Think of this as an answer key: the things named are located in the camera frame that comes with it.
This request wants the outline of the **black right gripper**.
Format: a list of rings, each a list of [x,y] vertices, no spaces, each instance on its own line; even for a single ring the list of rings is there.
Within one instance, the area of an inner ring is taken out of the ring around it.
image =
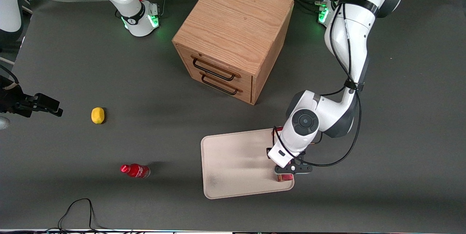
[[[20,85],[6,77],[0,77],[0,111],[1,113],[12,113],[30,118],[33,112],[45,112],[61,117],[63,110],[59,108],[60,102],[46,96],[35,94],[27,99]]]

